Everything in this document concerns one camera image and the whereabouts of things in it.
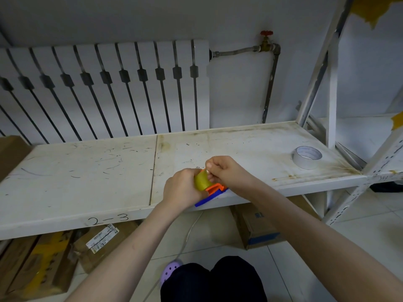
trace person's right arm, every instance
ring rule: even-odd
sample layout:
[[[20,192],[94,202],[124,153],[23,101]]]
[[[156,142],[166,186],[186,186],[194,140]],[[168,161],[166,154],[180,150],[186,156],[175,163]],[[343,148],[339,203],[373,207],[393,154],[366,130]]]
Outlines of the person's right arm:
[[[270,219],[337,301],[402,301],[403,283],[394,274],[231,157],[212,157],[206,168],[210,181],[229,187]]]

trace brown cardboard box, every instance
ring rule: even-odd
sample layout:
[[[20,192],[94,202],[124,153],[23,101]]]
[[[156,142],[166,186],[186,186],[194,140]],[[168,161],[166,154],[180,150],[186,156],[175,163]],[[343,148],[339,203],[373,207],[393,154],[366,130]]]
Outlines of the brown cardboard box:
[[[304,195],[292,196],[288,199],[305,212],[320,219]],[[230,209],[246,250],[285,240],[269,218],[265,217],[252,203],[237,204],[231,206]]]
[[[67,292],[77,265],[76,231],[43,234],[8,289],[12,298],[38,299]]]
[[[38,236],[15,238],[0,259],[0,300],[7,298],[7,290],[30,254]]]
[[[74,252],[84,271],[93,271],[137,227],[135,221],[92,227],[74,243]]]
[[[30,153],[29,146],[20,136],[0,137],[0,181]]]

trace yellow tape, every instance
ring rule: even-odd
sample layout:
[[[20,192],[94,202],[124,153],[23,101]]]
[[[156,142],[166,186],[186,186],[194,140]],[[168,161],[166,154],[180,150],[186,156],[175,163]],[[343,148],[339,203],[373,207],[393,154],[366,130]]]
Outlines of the yellow tape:
[[[403,0],[354,0],[350,12],[360,16],[374,29],[379,18],[385,14],[392,2]]]
[[[63,233],[63,231],[53,233],[49,243],[36,245],[32,250],[31,254],[42,255],[41,266],[31,282],[29,282],[25,287],[24,298],[33,297],[33,295],[38,291],[39,286],[46,275],[46,269],[49,267],[53,255],[62,252],[67,248],[69,240],[61,240]]]
[[[195,187],[199,191],[204,191],[206,188],[212,186],[214,183],[211,183],[210,180],[207,178],[207,172],[202,170],[195,176]]]
[[[393,121],[392,130],[401,127],[403,125],[403,111],[392,117],[392,121]]]

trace power cord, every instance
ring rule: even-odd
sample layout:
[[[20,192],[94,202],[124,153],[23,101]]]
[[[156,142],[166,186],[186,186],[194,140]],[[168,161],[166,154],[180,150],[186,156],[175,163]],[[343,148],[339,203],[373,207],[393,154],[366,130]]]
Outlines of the power cord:
[[[189,229],[189,231],[188,231],[188,233],[187,233],[187,235],[186,235],[186,237],[185,237],[185,239],[184,239],[182,248],[181,248],[179,254],[176,256],[176,258],[175,258],[174,260],[177,260],[177,259],[181,256],[181,254],[182,254],[182,252],[184,251],[184,249],[186,248],[186,244],[187,244],[187,241],[189,240],[190,232],[192,232],[193,227],[194,227],[195,224],[199,221],[200,217],[202,217],[203,213],[204,213],[204,211],[202,211],[202,212],[200,213],[199,217],[195,220],[195,222],[194,222],[194,223],[192,224],[192,226],[190,227],[190,229]],[[155,287],[157,287],[159,281],[160,281],[160,280],[158,279],[157,282],[155,282],[154,286],[150,289],[150,291],[148,292],[148,294],[145,296],[143,302],[146,302],[146,300],[148,299],[148,297],[149,297],[149,296],[151,295],[151,293],[154,291]]]

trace forearm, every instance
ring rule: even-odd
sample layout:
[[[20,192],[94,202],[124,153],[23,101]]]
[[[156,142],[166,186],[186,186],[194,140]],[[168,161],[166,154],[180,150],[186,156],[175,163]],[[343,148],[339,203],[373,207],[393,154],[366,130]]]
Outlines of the forearm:
[[[340,233],[257,180],[247,199],[267,216],[338,301],[398,301],[403,284]]]
[[[128,301],[171,223],[176,208],[159,203],[145,221],[116,248],[67,301]]]

